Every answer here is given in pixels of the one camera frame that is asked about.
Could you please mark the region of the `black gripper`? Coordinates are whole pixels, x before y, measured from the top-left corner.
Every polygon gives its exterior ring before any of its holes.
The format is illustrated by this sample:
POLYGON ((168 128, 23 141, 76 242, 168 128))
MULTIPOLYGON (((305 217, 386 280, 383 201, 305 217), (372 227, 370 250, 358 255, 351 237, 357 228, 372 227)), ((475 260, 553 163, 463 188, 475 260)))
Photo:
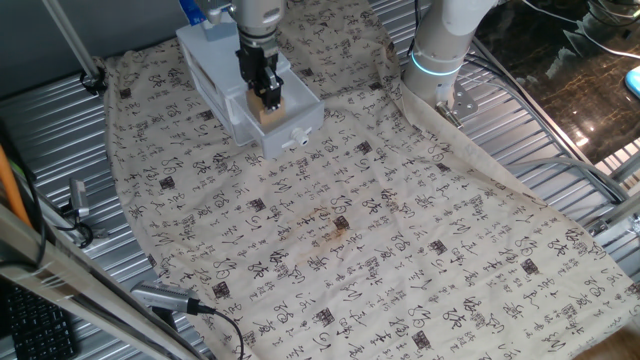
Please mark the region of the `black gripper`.
POLYGON ((240 74, 253 90, 264 100, 265 109, 275 111, 280 108, 282 79, 276 74, 278 55, 266 55, 261 47, 251 47, 244 43, 236 52, 240 74))

